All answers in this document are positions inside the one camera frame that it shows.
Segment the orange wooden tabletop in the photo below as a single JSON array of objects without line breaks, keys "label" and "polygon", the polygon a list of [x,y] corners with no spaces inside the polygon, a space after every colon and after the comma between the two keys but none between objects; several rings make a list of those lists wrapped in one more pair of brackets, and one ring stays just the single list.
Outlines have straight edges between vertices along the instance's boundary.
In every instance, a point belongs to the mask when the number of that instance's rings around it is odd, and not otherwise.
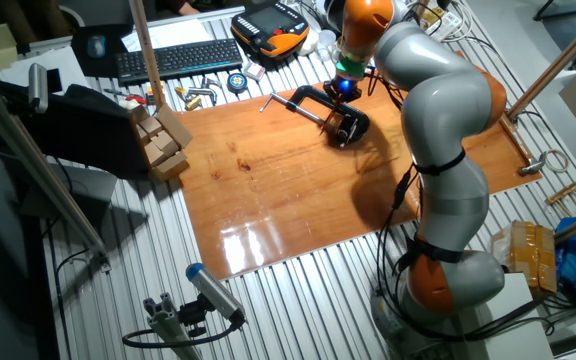
[{"label": "orange wooden tabletop", "polygon": [[[411,158],[399,111],[381,84],[367,96],[367,83],[351,105],[371,118],[370,130],[344,149],[278,102],[260,113],[266,97],[180,115],[194,135],[184,150],[190,167],[180,174],[184,198],[202,261],[217,278],[381,228]],[[302,105],[328,114],[312,100]],[[499,125],[464,148],[493,193],[541,177],[517,174],[524,164]],[[418,197],[413,186],[393,223],[415,218]]]}]

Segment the desk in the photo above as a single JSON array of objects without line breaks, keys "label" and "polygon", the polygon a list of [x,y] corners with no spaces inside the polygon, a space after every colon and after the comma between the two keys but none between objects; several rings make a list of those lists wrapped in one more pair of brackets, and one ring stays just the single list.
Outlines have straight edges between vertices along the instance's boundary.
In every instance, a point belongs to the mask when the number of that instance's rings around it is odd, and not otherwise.
[{"label": "desk", "polygon": [[[228,19],[240,9],[228,9],[203,14],[208,33],[216,38],[230,37]],[[181,18],[153,23],[153,26]],[[473,36],[490,42],[480,23],[475,21]],[[45,51],[67,42],[52,41],[32,46],[33,52]],[[461,41],[450,45],[499,79],[508,91],[512,104],[523,93],[511,73],[490,50],[479,44]],[[251,82],[243,94],[228,91],[218,94],[218,105],[250,97],[265,96],[271,91],[294,89],[299,85],[315,84],[330,79],[334,74],[332,63],[322,63],[316,54],[298,59],[270,71],[259,84]],[[227,72],[214,74],[225,84]],[[166,81],[166,92],[174,94],[174,87],[191,87],[201,77],[188,77]],[[118,88],[115,79],[90,78],[96,90]],[[132,92],[143,93],[145,86],[130,87]],[[172,106],[181,110],[173,97]],[[540,112],[534,106],[528,110]],[[547,122],[536,117],[522,116],[519,132],[533,154],[556,148],[570,155],[560,137],[550,130]],[[469,248],[490,250],[490,237],[514,219],[533,221],[555,227],[563,213],[546,208],[544,200],[564,185],[576,180],[576,160],[570,170],[553,174],[544,169],[544,178],[517,188],[495,194],[490,199],[490,211],[484,226]],[[565,199],[565,205],[576,216],[576,199]],[[66,264],[60,273],[66,307],[66,326],[72,357],[94,359],[173,359],[170,351],[140,351],[126,348],[120,337],[137,329],[146,329],[146,313],[141,301],[170,292],[177,305],[193,301],[196,290],[185,279],[189,263],[200,261],[196,240],[188,219],[183,191],[177,182],[119,181],[111,201],[112,207],[102,225],[102,238],[109,243],[112,271],[106,275],[88,272],[86,264],[75,261]],[[147,215],[145,223],[138,216]],[[61,262],[66,256],[81,249],[79,239],[68,234],[66,228],[55,231],[57,255]],[[398,226],[395,235],[403,241],[404,233],[412,234],[415,223]],[[235,332],[226,339],[199,347],[205,359],[281,359],[281,358],[355,358],[384,359],[388,349],[377,335],[370,317],[369,293],[374,286],[376,237],[367,234],[340,244],[297,256],[260,270],[236,276],[225,281],[234,296],[246,308],[249,324],[243,332]],[[47,239],[47,266],[52,268]],[[401,247],[392,246],[392,257],[398,257]],[[54,291],[54,282],[50,278]],[[59,348],[67,359],[65,338],[54,303],[55,325]],[[212,314],[207,321],[208,333],[224,330],[224,322]]]}]

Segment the robotic arm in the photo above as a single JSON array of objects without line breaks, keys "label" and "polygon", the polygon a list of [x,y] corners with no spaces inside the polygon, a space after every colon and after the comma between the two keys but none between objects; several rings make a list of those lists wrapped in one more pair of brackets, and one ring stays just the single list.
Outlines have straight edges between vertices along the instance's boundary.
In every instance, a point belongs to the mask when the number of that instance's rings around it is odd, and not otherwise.
[{"label": "robotic arm", "polygon": [[[393,17],[397,22],[403,16],[396,9],[391,0],[347,0],[341,59],[325,89],[343,101],[358,98],[356,84],[374,55],[381,76],[409,92],[402,126],[421,176],[423,206],[419,230],[404,256],[409,271],[399,300],[411,318],[431,324],[491,299],[504,286],[492,255],[464,251],[484,222],[489,192],[483,171],[461,142],[500,119],[506,92],[416,24],[392,25]],[[375,306],[373,317],[392,319],[387,312],[386,306]]]}]

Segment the keyboard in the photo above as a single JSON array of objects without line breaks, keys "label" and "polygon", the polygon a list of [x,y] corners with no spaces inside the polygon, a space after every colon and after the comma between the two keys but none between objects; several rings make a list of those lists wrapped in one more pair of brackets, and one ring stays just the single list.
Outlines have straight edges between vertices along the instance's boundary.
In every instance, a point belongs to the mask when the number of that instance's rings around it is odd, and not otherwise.
[{"label": "keyboard", "polygon": [[[116,55],[119,85],[148,81],[141,51]],[[179,78],[206,72],[230,70],[243,64],[234,39],[211,40],[155,49],[159,77]]]}]

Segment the white cable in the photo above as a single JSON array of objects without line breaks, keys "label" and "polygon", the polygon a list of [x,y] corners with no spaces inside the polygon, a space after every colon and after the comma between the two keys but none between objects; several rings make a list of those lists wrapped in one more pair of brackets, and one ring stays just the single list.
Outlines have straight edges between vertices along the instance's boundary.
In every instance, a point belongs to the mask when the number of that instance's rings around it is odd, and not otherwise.
[{"label": "white cable", "polygon": [[[556,168],[556,167],[552,166],[550,164],[550,161],[548,161],[548,155],[549,154],[553,154],[553,155],[562,157],[564,159],[564,166],[561,168]],[[562,172],[566,172],[568,170],[568,166],[570,166],[570,159],[568,159],[568,156],[566,156],[566,154],[564,154],[563,151],[560,151],[557,149],[550,149],[550,150],[546,151],[546,164],[545,165],[552,172],[562,173]]]},{"label": "white cable", "polygon": [[442,42],[455,42],[455,41],[459,41],[462,39],[465,39],[468,35],[470,35],[470,32],[472,31],[472,28],[474,26],[474,14],[472,13],[472,10],[470,10],[470,8],[466,5],[463,5],[459,2],[456,1],[452,1],[451,4],[453,5],[453,7],[455,8],[455,11],[457,12],[457,14],[459,16],[461,16],[462,18],[462,22],[461,25],[459,26],[459,28],[455,29],[455,31],[453,31],[450,35],[448,35]]}]

